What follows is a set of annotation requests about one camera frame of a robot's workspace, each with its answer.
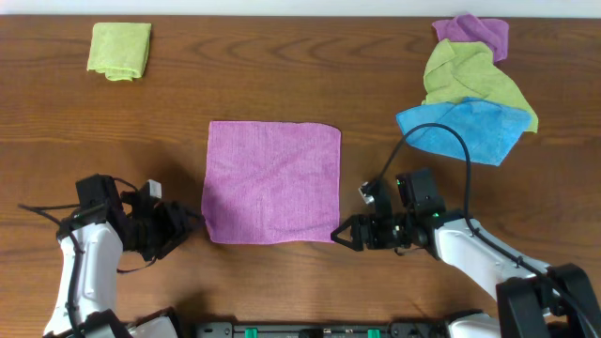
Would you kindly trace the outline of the pink microfiber cloth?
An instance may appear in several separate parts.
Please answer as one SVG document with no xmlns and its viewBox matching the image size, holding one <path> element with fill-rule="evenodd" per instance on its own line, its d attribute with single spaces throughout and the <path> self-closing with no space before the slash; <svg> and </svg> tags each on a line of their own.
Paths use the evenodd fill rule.
<svg viewBox="0 0 601 338">
<path fill-rule="evenodd" d="M 211 122 L 201 206 L 211 240 L 330 241 L 340 217 L 341 141 L 325 124 Z"/>
</svg>

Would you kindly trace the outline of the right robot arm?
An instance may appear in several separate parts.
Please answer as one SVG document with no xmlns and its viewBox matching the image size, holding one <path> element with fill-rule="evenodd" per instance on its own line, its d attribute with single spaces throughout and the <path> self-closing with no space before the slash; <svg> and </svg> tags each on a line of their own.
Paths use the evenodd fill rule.
<svg viewBox="0 0 601 338">
<path fill-rule="evenodd" d="M 597 337 L 600 306 L 586 272 L 553 267 L 495 238 L 463 212 L 353 215 L 331 232 L 349 249 L 415 246 L 454 267 L 497 303 L 498 315 L 465 312 L 447 318 L 445 337 Z"/>
</svg>

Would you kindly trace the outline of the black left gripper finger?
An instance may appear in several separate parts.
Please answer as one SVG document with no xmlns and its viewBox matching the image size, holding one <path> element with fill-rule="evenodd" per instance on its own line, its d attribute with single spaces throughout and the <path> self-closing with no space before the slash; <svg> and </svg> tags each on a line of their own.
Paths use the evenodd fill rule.
<svg viewBox="0 0 601 338">
<path fill-rule="evenodd" d="M 184 221 L 167 224 L 160 229 L 155 238 L 153 258 L 156 260 L 164 259 L 198 228 L 199 226 L 196 223 Z"/>
<path fill-rule="evenodd" d="M 177 214 L 181 220 L 188 221 L 189 219 L 194 219 L 196 222 L 204 222 L 204 216 L 194 209 L 191 209 L 179 202 L 176 202 Z"/>
</svg>

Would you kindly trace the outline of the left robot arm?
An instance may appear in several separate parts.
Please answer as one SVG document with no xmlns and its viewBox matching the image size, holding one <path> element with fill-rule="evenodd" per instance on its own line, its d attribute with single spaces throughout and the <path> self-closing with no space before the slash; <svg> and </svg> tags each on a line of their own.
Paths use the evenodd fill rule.
<svg viewBox="0 0 601 338">
<path fill-rule="evenodd" d="M 176 202 L 161 202 L 135 216 L 114 221 L 98 206 L 78 211 L 64 221 L 59 236 L 63 254 L 60 286 L 45 337 L 155 337 L 183 335 L 175 311 L 159 310 L 136 322 L 118 319 L 116 277 L 121 255 L 129 248 L 116 230 L 133 233 L 131 250 L 150 264 L 165 258 L 189 234 L 205 224 L 204 217 Z"/>
</svg>

